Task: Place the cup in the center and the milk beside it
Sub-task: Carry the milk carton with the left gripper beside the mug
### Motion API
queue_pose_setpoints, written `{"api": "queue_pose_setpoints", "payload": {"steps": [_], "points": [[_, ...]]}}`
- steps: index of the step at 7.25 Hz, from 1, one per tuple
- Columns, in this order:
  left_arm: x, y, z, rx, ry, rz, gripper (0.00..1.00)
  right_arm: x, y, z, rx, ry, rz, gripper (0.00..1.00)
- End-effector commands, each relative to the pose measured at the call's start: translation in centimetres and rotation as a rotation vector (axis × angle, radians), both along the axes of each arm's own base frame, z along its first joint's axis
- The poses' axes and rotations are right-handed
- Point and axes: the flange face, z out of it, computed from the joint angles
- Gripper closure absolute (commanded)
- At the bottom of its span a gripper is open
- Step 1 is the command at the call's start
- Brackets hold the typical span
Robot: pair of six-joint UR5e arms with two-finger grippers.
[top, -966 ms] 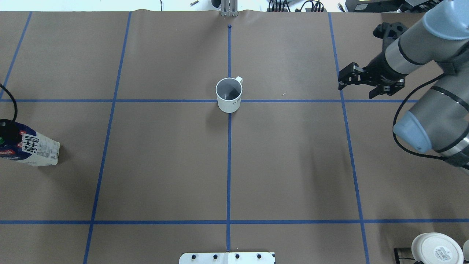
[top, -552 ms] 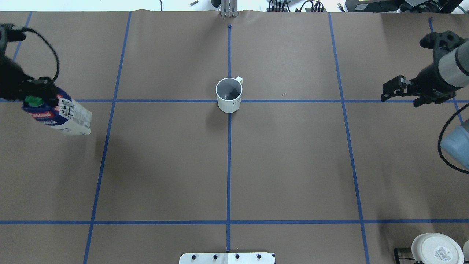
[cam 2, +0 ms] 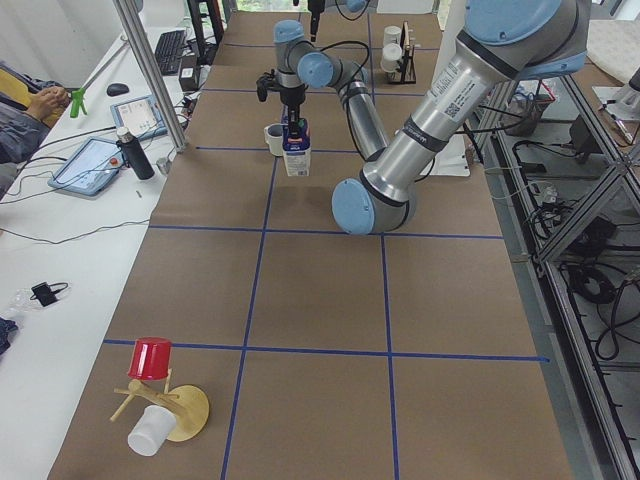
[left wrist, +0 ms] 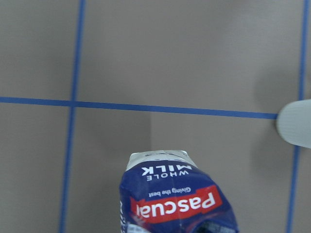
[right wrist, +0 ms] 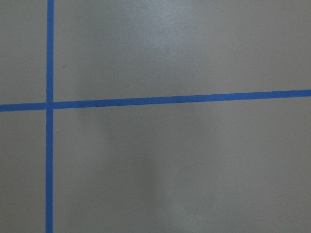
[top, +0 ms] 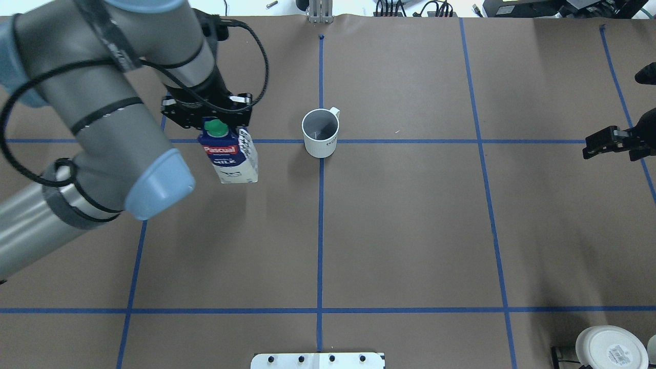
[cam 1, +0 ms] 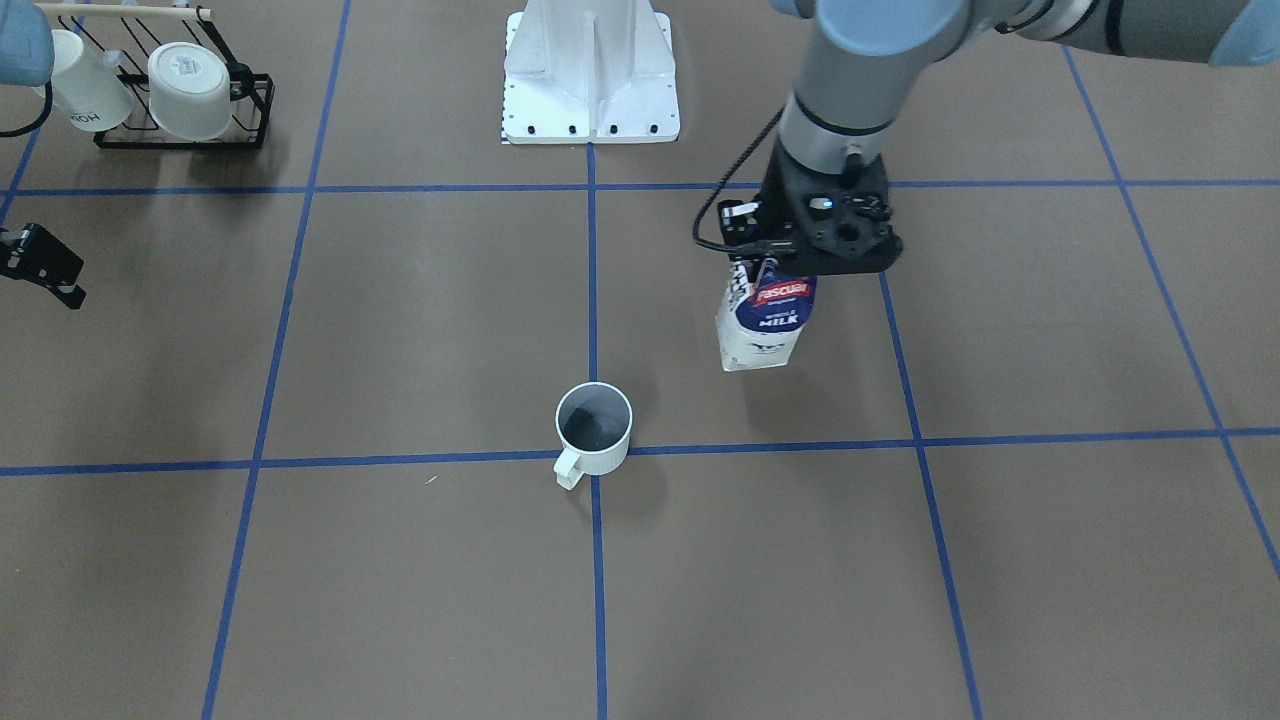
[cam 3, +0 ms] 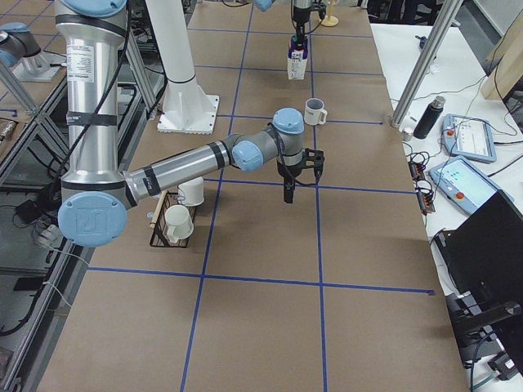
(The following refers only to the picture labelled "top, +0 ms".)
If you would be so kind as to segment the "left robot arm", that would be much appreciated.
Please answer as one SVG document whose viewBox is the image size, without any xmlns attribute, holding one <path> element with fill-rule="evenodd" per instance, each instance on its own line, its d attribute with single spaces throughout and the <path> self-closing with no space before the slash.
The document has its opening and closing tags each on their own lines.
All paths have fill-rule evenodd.
<svg viewBox="0 0 656 369">
<path fill-rule="evenodd" d="M 30 180 L 2 203 L 2 283 L 122 212 L 147 220 L 194 190 L 182 154 L 125 74 L 155 70 L 169 93 L 162 113 L 185 129 L 206 118 L 246 128 L 264 93 L 227 89 L 216 59 L 231 27 L 264 51 L 248 24 L 187 1 L 53 1 L 2 21 L 2 155 Z M 30 171 L 6 138 L 17 103 L 52 107 L 81 151 Z"/>
</svg>

